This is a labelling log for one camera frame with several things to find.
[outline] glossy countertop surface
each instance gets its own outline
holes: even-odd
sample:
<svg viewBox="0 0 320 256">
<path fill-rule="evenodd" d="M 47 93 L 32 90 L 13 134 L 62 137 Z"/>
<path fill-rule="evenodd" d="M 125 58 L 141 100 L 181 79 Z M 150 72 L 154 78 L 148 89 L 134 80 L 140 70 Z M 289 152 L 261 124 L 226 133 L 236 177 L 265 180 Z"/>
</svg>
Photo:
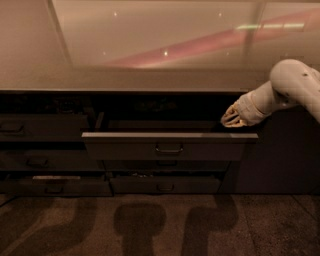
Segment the glossy countertop surface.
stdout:
<svg viewBox="0 0 320 256">
<path fill-rule="evenodd" d="M 317 2 L 2 0 L 0 91 L 246 92 L 320 69 Z"/>
</svg>

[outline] drawer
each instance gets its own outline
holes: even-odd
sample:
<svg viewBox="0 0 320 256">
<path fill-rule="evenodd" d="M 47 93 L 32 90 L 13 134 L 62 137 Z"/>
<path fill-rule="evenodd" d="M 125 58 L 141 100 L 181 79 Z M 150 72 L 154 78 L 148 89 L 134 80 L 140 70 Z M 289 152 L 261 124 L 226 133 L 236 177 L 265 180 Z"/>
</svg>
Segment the drawer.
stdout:
<svg viewBox="0 0 320 256">
<path fill-rule="evenodd" d="M 136 172 L 136 173 L 156 173 L 156 172 L 216 172 L 223 173 L 229 168 L 229 161 L 104 161 L 104 166 L 108 172 Z"/>
<path fill-rule="evenodd" d="M 256 133 L 84 132 L 96 160 L 239 161 L 256 143 Z"/>
<path fill-rule="evenodd" d="M 221 181 L 208 177 L 144 177 L 118 176 L 110 179 L 115 194 L 212 194 L 217 193 Z"/>
<path fill-rule="evenodd" d="M 102 173 L 39 175 L 0 175 L 0 193 L 16 196 L 112 196 Z"/>
<path fill-rule="evenodd" d="M 320 186 L 311 192 L 313 195 L 320 195 Z"/>
<path fill-rule="evenodd" d="M 0 142 L 76 142 L 88 128 L 87 116 L 80 114 L 1 114 Z"/>
<path fill-rule="evenodd" d="M 95 160 L 85 150 L 8 150 L 0 152 L 0 170 L 95 171 Z"/>
</svg>

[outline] floor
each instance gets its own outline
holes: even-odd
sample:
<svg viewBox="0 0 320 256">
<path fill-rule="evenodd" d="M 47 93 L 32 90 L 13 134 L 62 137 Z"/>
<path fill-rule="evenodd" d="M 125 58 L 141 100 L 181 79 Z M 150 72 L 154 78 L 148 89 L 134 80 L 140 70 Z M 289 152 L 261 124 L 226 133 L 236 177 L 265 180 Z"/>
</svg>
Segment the floor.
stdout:
<svg viewBox="0 0 320 256">
<path fill-rule="evenodd" d="M 0 195 L 1 256 L 320 255 L 320 196 Z"/>
</svg>

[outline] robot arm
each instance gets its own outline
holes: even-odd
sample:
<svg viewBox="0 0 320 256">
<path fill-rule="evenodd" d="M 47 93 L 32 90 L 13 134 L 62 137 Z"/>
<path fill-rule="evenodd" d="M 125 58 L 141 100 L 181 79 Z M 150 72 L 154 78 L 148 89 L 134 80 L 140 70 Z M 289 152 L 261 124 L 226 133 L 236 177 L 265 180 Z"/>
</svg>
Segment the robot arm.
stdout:
<svg viewBox="0 0 320 256">
<path fill-rule="evenodd" d="M 320 73 L 297 60 L 283 60 L 270 81 L 242 95 L 221 118 L 225 127 L 252 126 L 273 112 L 301 104 L 320 123 Z"/>
</svg>

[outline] closed drawer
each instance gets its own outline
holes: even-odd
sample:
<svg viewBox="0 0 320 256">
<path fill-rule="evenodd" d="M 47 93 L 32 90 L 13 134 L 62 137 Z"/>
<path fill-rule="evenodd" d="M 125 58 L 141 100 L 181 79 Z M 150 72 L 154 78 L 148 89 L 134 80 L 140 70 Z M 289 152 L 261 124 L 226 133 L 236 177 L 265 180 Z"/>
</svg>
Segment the closed drawer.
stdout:
<svg viewBox="0 0 320 256">
<path fill-rule="evenodd" d="M 0 152 L 0 170 L 94 171 L 97 162 L 85 150 L 8 150 Z"/>
<path fill-rule="evenodd" d="M 311 192 L 314 195 L 320 195 L 320 186 Z"/>
<path fill-rule="evenodd" d="M 101 173 L 57 175 L 10 174 L 0 176 L 0 193 L 16 196 L 112 196 Z"/>
<path fill-rule="evenodd" d="M 221 181 L 215 177 L 125 177 L 110 179 L 115 194 L 212 194 Z"/>
<path fill-rule="evenodd" d="M 88 128 L 86 115 L 1 114 L 0 142 L 81 141 L 81 133 Z"/>
<path fill-rule="evenodd" d="M 87 151 L 97 160 L 239 161 L 256 133 L 85 132 Z"/>
</svg>

